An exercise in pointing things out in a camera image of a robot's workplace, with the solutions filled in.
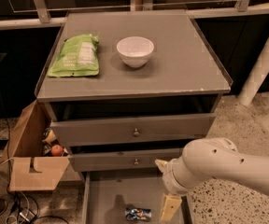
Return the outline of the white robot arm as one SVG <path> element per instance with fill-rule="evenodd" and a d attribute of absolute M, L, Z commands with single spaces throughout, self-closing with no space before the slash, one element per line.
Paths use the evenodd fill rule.
<path fill-rule="evenodd" d="M 232 80 L 208 137 L 163 167 L 194 224 L 269 224 L 269 14 L 198 18 Z"/>

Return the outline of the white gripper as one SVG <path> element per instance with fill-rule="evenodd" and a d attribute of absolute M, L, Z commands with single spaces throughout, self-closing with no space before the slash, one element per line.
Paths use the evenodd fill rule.
<path fill-rule="evenodd" d="M 155 164 L 163 173 L 163 185 L 169 193 L 163 195 L 160 221 L 168 222 L 181 206 L 182 199 L 179 196 L 185 196 L 189 192 L 189 189 L 185 188 L 177 179 L 177 176 L 184 171 L 184 163 L 181 159 L 170 161 L 156 159 Z"/>

